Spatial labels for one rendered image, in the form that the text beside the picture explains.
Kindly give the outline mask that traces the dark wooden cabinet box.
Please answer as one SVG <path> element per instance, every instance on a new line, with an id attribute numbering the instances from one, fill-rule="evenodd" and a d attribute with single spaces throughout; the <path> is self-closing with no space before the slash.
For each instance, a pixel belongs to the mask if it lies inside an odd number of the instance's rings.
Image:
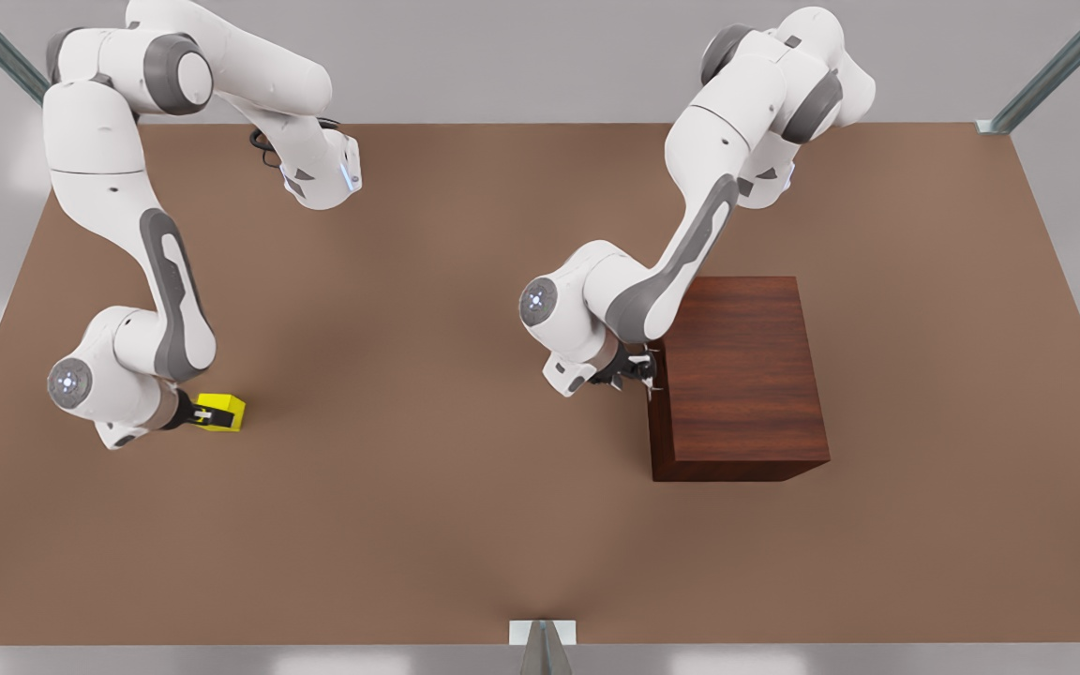
<path id="1" fill-rule="evenodd" d="M 829 462 L 796 278 L 696 278 L 652 351 L 657 482 L 780 482 Z"/>

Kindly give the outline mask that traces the yellow cube block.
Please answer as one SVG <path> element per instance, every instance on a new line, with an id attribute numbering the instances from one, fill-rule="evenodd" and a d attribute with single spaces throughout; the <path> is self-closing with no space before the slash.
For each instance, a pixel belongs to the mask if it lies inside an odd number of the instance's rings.
<path id="1" fill-rule="evenodd" d="M 194 399 L 191 423 L 210 431 L 237 432 L 243 424 L 246 405 L 231 394 L 199 393 Z"/>

